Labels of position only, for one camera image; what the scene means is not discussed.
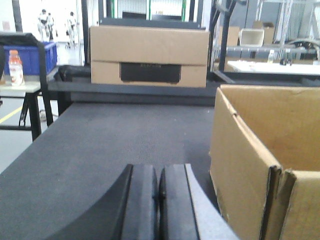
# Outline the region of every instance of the white countertop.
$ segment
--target white countertop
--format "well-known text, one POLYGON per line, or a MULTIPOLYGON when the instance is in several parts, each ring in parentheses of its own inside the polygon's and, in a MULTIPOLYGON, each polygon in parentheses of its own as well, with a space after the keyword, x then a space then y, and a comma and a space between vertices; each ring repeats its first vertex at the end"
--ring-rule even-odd
POLYGON ((237 72, 244 73, 273 73, 273 74, 300 74, 319 75, 320 65, 292 64, 280 65, 279 63, 254 62, 254 61, 228 61, 227 64, 237 72))
POLYGON ((40 82, 39 81, 25 81, 24 85, 21 86, 12 86, 10 82, 6 82, 6 84, 0 84, 0 94, 3 94, 7 91, 10 92, 24 92, 32 94, 36 91, 40 90, 40 82))

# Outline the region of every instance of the plastic bottle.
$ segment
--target plastic bottle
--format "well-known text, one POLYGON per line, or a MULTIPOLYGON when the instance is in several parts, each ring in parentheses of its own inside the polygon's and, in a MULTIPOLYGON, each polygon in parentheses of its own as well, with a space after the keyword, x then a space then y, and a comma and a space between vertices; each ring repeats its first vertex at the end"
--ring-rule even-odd
POLYGON ((268 56, 268 64, 273 64, 275 59, 275 50, 270 50, 269 56, 268 56))
POLYGON ((17 50, 10 50, 9 69, 12 86, 20 86, 25 83, 22 61, 17 50))
POLYGON ((2 85, 2 84, 6 84, 5 71, 2 72, 2 76, 0 77, 0 85, 2 85))

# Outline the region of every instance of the yellow floor line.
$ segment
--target yellow floor line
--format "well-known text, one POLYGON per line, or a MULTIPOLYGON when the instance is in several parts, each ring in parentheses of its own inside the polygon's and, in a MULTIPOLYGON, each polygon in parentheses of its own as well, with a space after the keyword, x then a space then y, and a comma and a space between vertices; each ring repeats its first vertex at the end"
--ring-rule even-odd
POLYGON ((13 115, 17 114, 18 112, 20 112, 22 110, 22 106, 18 107, 16 110, 10 112, 8 115, 4 116, 3 118, 0 118, 0 124, 2 124, 4 121, 8 120, 9 118, 11 118, 13 115))

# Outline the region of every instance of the blue plastic crate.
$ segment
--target blue plastic crate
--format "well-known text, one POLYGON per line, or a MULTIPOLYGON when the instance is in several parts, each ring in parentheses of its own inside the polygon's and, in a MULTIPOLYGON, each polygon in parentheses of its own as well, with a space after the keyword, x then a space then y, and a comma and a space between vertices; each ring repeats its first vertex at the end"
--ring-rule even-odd
MULTIPOLYGON (((57 43, 43 42, 45 49, 46 74, 50 73, 57 66, 57 43)), ((39 75, 39 51, 36 46, 4 46, 5 65, 4 74, 9 75, 9 52, 17 50, 22 61, 24 75, 39 75)))

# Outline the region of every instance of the closed cardboard box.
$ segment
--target closed cardboard box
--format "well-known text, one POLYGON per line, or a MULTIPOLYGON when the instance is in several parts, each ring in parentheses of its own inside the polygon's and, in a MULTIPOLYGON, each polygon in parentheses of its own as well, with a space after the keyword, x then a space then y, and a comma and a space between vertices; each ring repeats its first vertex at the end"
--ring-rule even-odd
POLYGON ((264 29, 263 44, 269 45, 274 41, 275 25, 272 22, 254 21, 254 29, 264 29))
POLYGON ((95 26, 91 82, 206 87, 208 44, 203 30, 95 26))
MULTIPOLYGON (((219 36, 218 36, 218 43, 221 45, 222 41, 222 31, 223 27, 220 26, 219 28, 219 36)), ((226 45, 229 47, 237 46, 238 45, 238 39, 239 39, 239 32, 240 32, 240 27, 238 26, 229 26, 228 29, 228 39, 226 41, 226 45)))

